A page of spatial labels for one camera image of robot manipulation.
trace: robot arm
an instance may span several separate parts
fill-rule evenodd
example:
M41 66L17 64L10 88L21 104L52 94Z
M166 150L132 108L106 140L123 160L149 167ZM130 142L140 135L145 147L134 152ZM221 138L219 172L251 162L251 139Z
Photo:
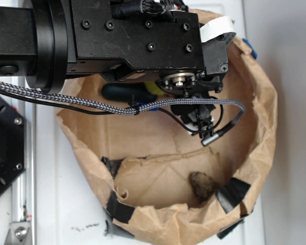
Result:
M155 81L190 105L170 104L206 145L216 138L209 91L222 91L228 58L224 36L202 43L200 26L178 0L26 0L0 7L0 76L26 76L41 99L97 73L109 83Z

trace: yellow object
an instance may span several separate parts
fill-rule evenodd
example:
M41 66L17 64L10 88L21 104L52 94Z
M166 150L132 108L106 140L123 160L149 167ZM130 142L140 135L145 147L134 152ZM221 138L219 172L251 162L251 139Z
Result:
M147 91L153 95L161 96L166 94L161 88L157 86L155 82L146 82L144 84Z

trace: blue tape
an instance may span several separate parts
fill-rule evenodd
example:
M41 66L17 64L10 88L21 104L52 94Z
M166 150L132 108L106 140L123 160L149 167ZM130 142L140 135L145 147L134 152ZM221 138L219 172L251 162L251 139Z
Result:
M144 104L144 103L137 103L137 106L144 106L144 105L146 105L146 104ZM158 111L158 110L159 110L159 108L157 107L157 108L150 109L149 111Z
M247 40L247 39L245 39L245 38L243 38L243 41L252 49L252 51L251 51L251 55L254 57L254 59L257 59L257 57L259 56L258 54L257 54L257 52L255 51L255 49L253 48L253 46L250 44L250 42Z

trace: brown paper bag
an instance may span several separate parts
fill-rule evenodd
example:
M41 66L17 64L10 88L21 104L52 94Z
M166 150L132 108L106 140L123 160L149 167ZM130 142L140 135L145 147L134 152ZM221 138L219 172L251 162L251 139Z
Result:
M198 13L203 23L218 17L210 12L192 12ZM190 136L161 112L138 116L58 112L57 120L102 206L108 211L113 206L112 212L121 215L128 211L118 210L118 205L133 207L129 207L128 218L115 217L114 224L141 241L190 245L251 214L272 166L277 94L250 53L251 48L239 38L228 47L229 72L218 97L241 101L247 112L209 147L203 148L198 136ZM106 101L100 93L104 84L100 76L70 80L64 94L127 107ZM235 107L225 107L223 125L237 112ZM125 159L115 179L101 162L102 157ZM250 188L240 205L228 211L221 204L222 195L213 195L200 204L188 180L193 171L206 173L230 189L232 177ZM112 193L116 193L114 202Z

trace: bolt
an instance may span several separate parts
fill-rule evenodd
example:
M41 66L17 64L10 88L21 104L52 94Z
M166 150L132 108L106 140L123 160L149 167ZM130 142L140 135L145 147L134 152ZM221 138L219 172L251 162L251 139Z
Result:
M114 29L115 25L114 22L112 20L107 21L107 23L105 24L105 28L108 31L112 31Z
M17 169L17 170L22 170L22 165L21 165L20 163L17 164L17 165L16 165L16 169Z
M190 30L190 24L188 24L188 23L183 24L182 30L183 30L184 32L189 31L189 30Z
M82 28L84 30L90 29L91 25L92 25L92 23L91 23L91 21L89 19L83 19L83 21L82 21Z
M229 70L228 64L221 65L221 72L226 73Z
M222 90L223 90L222 87L217 87L217 88L214 90L214 92L215 92L215 93L221 93Z
M169 90L170 89L170 81L164 80L163 81L163 88Z
M20 126L22 124L22 119L21 118L15 118L14 123L18 126Z
M146 46L147 50L149 52L153 52L155 50L155 44L150 42L147 46Z
M190 86L195 86L196 84L197 84L196 81L191 81L191 82L189 83Z
M27 230L24 227L19 227L15 231L15 235L20 241L26 237L26 234L27 234Z
M186 53L193 52L193 50L194 50L193 45L187 44L187 45L185 46L185 52L186 52Z
M145 22L145 25L144 27L146 29L151 29L153 27L153 21L151 21L150 19L148 19L146 22Z
M176 86L176 87L181 87L181 86L183 86L183 82L182 82L182 81L179 81L179 82L177 82L177 83L175 84L175 86Z
M184 96L184 98L188 98L189 97L189 92L188 91L184 91L183 96Z

